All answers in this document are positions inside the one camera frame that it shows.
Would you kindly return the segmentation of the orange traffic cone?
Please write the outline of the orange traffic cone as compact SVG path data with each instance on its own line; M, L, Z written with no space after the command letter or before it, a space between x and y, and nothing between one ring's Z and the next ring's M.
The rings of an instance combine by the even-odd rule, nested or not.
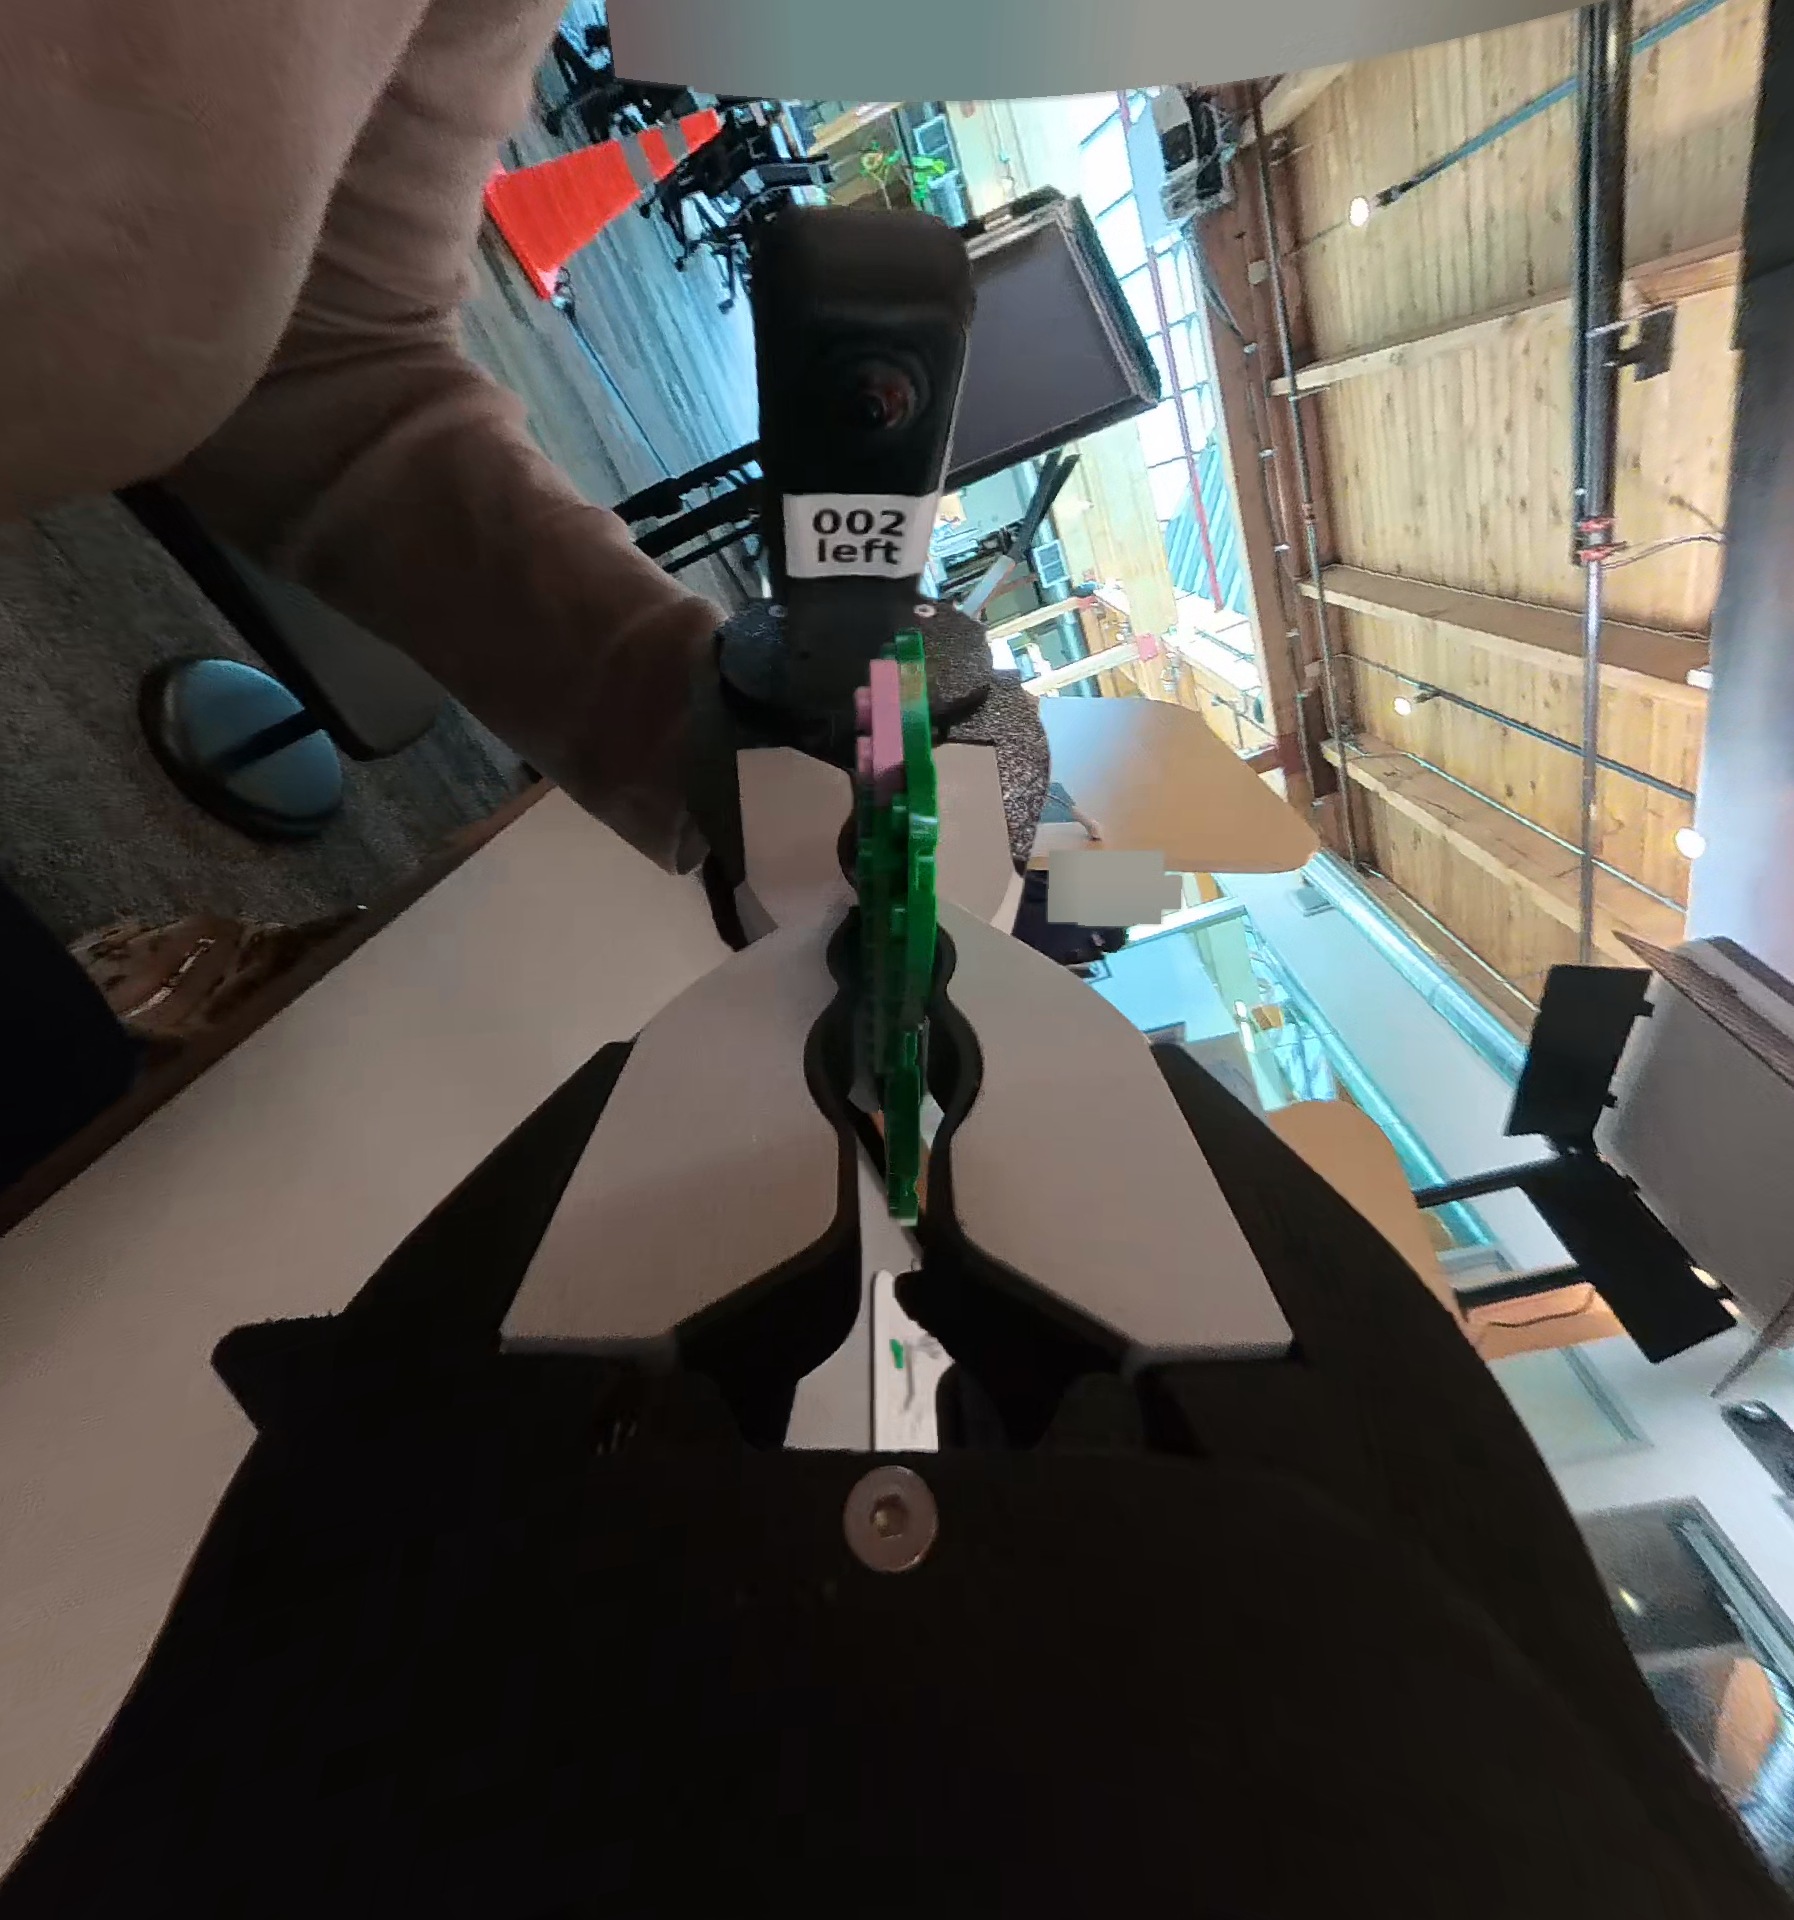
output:
M569 257L699 154L722 128L698 110L635 136L513 170L493 170L481 208L540 301L551 301Z

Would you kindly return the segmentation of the brown bag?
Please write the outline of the brown bag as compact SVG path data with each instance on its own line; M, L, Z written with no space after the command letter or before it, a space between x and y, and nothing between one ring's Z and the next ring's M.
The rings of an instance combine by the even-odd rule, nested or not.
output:
M254 995L357 923L358 908L306 923L190 914L121 920L69 945L69 956L124 1034L167 1059L208 1037Z

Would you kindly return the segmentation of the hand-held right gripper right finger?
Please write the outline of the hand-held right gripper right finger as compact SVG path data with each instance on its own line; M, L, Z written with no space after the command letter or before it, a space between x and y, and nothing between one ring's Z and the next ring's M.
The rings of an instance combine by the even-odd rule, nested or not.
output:
M937 1031L973 1088L928 1156L928 1228L1121 1358L1284 1358L1293 1329L1168 1088L1102 995L939 910Z

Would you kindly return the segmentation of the black monitor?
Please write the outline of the black monitor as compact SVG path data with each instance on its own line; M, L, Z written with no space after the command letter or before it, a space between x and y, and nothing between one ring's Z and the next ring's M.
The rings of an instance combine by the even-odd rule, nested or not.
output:
M960 238L978 305L947 491L1138 421L1163 400L1148 339L1079 199L1032 190Z

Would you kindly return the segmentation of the green lego plate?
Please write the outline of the green lego plate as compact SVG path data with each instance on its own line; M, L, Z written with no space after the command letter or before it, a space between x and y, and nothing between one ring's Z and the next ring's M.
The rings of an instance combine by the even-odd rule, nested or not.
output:
M905 686L905 788L891 805L858 791L852 880L858 892L854 1083L852 1096L878 1123L882 1191L897 1227L919 1223L923 1177L923 1103L928 1002L939 910L933 850L939 802L928 663L920 630L897 634L882 652L897 660Z

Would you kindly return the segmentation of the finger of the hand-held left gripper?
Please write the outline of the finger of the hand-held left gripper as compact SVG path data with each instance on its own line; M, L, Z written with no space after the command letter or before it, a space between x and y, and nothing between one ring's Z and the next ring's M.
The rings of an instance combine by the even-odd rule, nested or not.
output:
M733 947L780 931L836 933L858 903L840 853L858 816L852 778L792 747L742 747L736 777L742 876L731 880Z
M1013 933L1022 878L1013 861L1001 760L993 746L933 751L939 830L933 892L939 906Z

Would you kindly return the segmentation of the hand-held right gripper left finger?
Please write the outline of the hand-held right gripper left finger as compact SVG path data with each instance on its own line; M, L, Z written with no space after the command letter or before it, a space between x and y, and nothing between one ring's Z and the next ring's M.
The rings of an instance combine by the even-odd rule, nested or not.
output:
M807 1067L845 915L772 931L644 1026L502 1322L507 1354L654 1358L852 1246L854 1148Z

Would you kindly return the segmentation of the pink lego plate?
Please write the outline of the pink lego plate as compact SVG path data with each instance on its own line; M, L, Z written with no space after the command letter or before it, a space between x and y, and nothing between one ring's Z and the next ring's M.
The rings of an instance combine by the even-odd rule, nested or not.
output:
M897 660L867 663L854 695L854 777L873 805L891 805L905 788L905 686Z

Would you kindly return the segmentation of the studio light panel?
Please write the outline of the studio light panel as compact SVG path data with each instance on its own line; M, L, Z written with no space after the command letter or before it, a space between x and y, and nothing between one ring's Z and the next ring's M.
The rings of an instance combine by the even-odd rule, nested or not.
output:
M1745 947L1627 937L1632 969L1554 966L1508 1138L1582 1281L1649 1363L1730 1330L1794 1351L1794 985Z

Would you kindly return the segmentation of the wooden table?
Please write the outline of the wooden table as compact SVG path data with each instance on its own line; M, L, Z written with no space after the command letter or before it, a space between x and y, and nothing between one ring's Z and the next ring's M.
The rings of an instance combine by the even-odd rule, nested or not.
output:
M1194 709L1148 699L1039 699L1050 751L1032 855L1154 853L1177 876L1288 876L1317 834Z

